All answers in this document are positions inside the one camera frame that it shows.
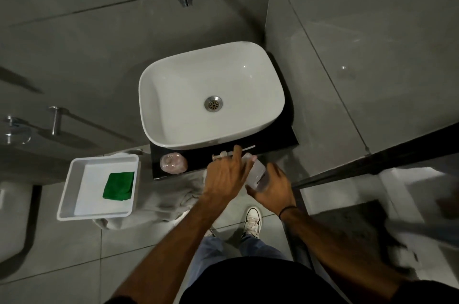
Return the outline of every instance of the green cloth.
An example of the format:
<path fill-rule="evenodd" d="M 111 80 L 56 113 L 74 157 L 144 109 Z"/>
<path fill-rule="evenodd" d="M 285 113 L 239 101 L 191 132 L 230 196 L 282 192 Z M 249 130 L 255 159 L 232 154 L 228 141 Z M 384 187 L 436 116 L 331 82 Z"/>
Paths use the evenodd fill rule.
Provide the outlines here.
<path fill-rule="evenodd" d="M 128 200 L 132 195 L 134 172 L 116 172 L 108 176 L 102 197 L 110 200 Z"/>

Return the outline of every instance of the black wristband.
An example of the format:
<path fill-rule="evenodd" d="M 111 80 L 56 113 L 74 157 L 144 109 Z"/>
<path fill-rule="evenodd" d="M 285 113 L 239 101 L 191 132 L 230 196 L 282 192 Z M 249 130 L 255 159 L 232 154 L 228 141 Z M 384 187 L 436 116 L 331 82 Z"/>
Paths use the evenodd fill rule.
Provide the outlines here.
<path fill-rule="evenodd" d="M 296 206 L 294 206 L 294 205 L 285 206 L 285 207 L 279 212 L 279 219 L 280 219 L 280 220 L 281 220 L 280 215 L 281 215 L 285 210 L 288 210 L 289 208 L 296 208 Z"/>

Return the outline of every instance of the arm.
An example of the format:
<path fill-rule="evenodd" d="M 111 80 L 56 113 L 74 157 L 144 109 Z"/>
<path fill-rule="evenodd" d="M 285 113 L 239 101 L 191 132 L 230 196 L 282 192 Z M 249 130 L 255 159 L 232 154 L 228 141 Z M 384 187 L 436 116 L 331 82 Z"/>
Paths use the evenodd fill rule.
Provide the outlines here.
<path fill-rule="evenodd" d="M 253 162 L 245 168 L 241 147 L 207 167 L 204 191 L 189 214 L 134 269 L 113 297 L 127 296 L 138 304 L 172 303 L 207 229 L 238 194 Z"/>
<path fill-rule="evenodd" d="M 264 207 L 279 215 L 286 206 L 296 206 L 291 185 L 285 174 L 268 164 L 269 185 L 260 193 L 247 192 Z M 338 236 L 314 221 L 298 208 L 282 212 L 281 220 L 295 232 L 319 261 L 337 274 L 383 298 L 390 299 L 406 280 L 379 260 L 375 260 L 358 244 Z"/>

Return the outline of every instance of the blue jeans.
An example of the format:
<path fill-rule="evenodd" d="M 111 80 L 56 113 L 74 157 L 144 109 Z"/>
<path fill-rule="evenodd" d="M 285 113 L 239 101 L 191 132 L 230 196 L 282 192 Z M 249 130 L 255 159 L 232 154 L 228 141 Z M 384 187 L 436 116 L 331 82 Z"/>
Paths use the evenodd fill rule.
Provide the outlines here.
<path fill-rule="evenodd" d="M 281 251 L 250 234 L 244 235 L 240 240 L 239 251 L 243 257 L 258 256 L 288 260 Z M 191 261 L 188 286 L 191 286 L 207 267 L 224 260 L 226 256 L 223 254 L 223 241 L 218 237 L 204 237 Z"/>

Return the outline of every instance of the drain strainer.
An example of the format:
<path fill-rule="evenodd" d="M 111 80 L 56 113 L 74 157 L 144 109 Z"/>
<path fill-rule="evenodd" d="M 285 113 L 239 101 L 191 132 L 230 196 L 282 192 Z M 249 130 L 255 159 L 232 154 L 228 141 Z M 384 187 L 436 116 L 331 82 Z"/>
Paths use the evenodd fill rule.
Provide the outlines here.
<path fill-rule="evenodd" d="M 223 101 L 218 96 L 211 96 L 204 101 L 204 107 L 209 112 L 217 112 L 223 106 Z"/>

